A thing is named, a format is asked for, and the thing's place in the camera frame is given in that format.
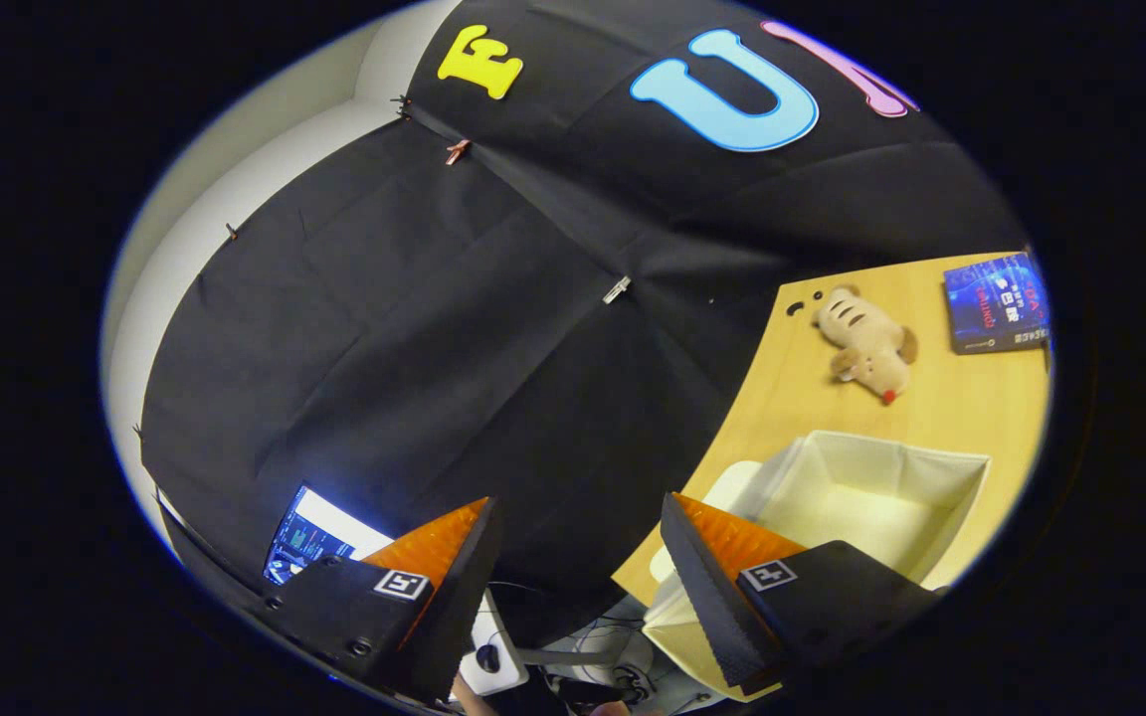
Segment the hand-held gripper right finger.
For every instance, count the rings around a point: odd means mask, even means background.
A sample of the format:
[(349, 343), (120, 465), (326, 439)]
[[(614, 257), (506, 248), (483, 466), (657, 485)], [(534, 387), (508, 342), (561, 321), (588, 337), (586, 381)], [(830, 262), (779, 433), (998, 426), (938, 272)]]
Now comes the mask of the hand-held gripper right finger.
[(806, 548), (678, 491), (660, 529), (720, 675), (747, 697), (863, 656), (940, 600), (847, 541)]

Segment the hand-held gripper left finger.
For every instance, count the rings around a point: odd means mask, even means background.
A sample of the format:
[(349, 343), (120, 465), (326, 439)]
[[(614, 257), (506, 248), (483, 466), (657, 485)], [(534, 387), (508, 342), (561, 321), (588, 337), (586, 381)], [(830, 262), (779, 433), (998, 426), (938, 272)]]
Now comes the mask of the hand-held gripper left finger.
[(323, 557), (265, 599), (265, 625), (364, 689), (452, 692), (503, 541), (500, 499), (434, 518), (362, 559)]

